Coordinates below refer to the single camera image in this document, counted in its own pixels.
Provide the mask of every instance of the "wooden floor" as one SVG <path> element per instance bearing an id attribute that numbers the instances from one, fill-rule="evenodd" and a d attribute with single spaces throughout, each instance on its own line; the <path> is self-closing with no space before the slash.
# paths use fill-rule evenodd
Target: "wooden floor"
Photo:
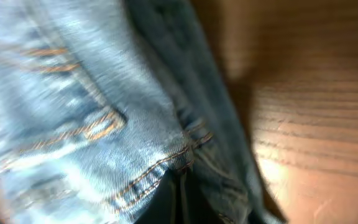
<path id="1" fill-rule="evenodd" d="M 358 224 L 358 0 L 193 0 L 289 223 Z"/>

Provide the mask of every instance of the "light blue denim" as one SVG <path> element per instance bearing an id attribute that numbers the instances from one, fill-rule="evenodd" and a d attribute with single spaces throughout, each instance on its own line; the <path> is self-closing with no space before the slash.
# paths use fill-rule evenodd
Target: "light blue denim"
<path id="1" fill-rule="evenodd" d="M 185 0 L 0 0 L 12 223 L 134 223 L 186 167 L 226 223 L 280 223 L 200 30 Z"/>

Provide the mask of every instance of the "jeans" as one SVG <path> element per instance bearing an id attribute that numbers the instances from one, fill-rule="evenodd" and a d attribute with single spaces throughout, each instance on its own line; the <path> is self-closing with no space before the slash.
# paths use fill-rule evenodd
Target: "jeans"
<path id="1" fill-rule="evenodd" d="M 226 223 L 262 203 L 185 0 L 0 1 L 0 184 L 13 223 L 133 223 L 193 169 Z"/>

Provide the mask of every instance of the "brown wood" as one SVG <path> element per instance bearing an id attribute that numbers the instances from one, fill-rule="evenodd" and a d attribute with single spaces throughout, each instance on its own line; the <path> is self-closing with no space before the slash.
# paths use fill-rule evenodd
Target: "brown wood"
<path id="1" fill-rule="evenodd" d="M 290 223 L 358 224 L 358 0 L 193 0 Z"/>

